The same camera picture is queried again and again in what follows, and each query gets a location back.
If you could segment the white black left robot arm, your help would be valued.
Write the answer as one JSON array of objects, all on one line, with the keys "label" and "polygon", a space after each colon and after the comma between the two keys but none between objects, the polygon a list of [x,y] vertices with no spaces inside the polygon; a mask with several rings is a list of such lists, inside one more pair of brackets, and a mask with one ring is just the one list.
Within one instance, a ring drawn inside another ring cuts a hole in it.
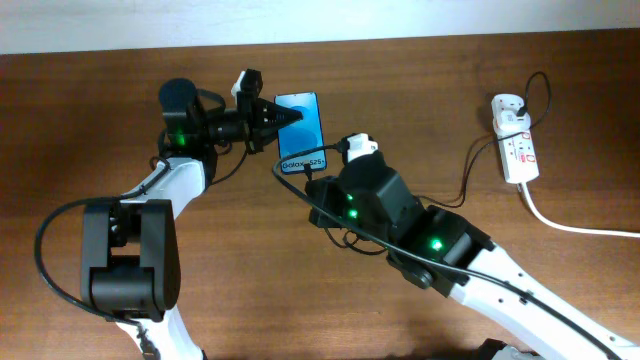
[{"label": "white black left robot arm", "polygon": [[118,324],[146,359],[203,359],[177,300],[181,269],[175,220],[216,181],[217,147],[239,143],[256,154],[301,112],[260,98],[259,71],[241,72],[224,98],[184,78],[159,90],[166,124],[157,166],[130,192],[85,208],[81,298]]}]

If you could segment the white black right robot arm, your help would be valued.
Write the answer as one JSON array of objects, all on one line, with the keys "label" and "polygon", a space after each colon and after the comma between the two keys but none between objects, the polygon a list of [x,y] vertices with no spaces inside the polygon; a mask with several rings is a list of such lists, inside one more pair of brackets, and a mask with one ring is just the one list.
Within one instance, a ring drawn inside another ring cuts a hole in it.
[{"label": "white black right robot arm", "polygon": [[413,285],[433,288],[509,331],[545,359],[636,359],[639,347],[545,288],[464,217],[413,195],[381,152],[304,191],[317,213],[382,245]]}]

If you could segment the blue smartphone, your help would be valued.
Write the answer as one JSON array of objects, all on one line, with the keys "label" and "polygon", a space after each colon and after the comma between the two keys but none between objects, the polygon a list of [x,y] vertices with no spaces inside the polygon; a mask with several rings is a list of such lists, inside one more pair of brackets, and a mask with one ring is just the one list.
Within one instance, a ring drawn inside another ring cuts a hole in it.
[{"label": "blue smartphone", "polygon": [[[277,105],[299,111],[302,119],[278,131],[279,154],[281,158],[291,154],[324,146],[324,136],[320,119],[318,96],[314,92],[276,95]],[[312,171],[327,167],[324,150],[283,161],[281,171],[286,174],[303,173],[308,164]]]}]

